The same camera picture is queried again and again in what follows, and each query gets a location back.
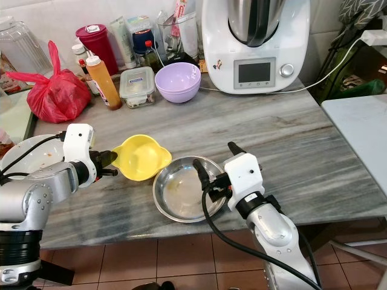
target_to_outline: yellow bowl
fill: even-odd
[[[112,151],[118,154],[112,163],[128,179],[142,181],[155,176],[171,163],[172,155],[147,135],[129,137]]]

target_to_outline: gray marble table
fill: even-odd
[[[95,150],[147,134],[174,158],[202,155],[222,163],[231,156],[227,142],[235,141],[259,158],[266,192],[276,196],[298,225],[387,213],[387,198],[307,91],[241,97],[200,90],[185,104],[158,95],[155,105],[117,111],[109,111],[97,98],[75,122],[94,127]],[[55,133],[67,124],[39,120],[34,134]],[[210,232],[205,222],[179,224],[159,213],[152,182],[119,174],[79,190],[53,208],[42,248]],[[222,230],[245,227],[226,206],[214,220]]]

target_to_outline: digital display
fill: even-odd
[[[270,62],[239,65],[239,82],[267,82],[270,80]]]

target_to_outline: white cable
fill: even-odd
[[[344,55],[343,59],[341,60],[341,62],[336,65],[336,67],[334,69],[332,69],[325,77],[323,77],[322,79],[320,79],[317,83],[314,83],[310,86],[306,86],[302,89],[297,89],[295,91],[287,91],[287,92],[267,92],[266,94],[288,94],[289,92],[301,92],[305,89],[308,89],[308,88],[311,88],[312,86],[315,86],[315,85],[318,85],[320,82],[322,82],[323,80],[325,80],[327,77],[329,77],[336,69],[338,69],[345,61],[346,57],[349,55],[349,53],[351,52],[352,48],[355,46],[355,44],[359,41],[359,40],[362,40],[362,38],[358,38],[355,40],[354,43],[352,43],[352,45],[350,46],[350,48],[348,49],[348,51],[346,52],[346,54]]]
[[[164,64],[163,64],[163,61],[161,60],[161,57],[160,57],[160,55],[158,54],[158,51],[157,51],[156,45],[155,45],[155,51],[156,51],[156,54],[157,54],[157,56],[158,56],[158,59],[159,59],[159,61],[161,62],[161,65],[162,65],[163,67],[165,67],[165,66],[164,66]]]
[[[212,89],[212,88],[204,88],[202,86],[199,87],[200,89],[208,89],[209,91],[218,91],[218,92],[221,92],[220,89]]]

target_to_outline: power plug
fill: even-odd
[[[385,30],[365,30],[361,40],[373,47],[376,45],[387,45],[387,31]]]

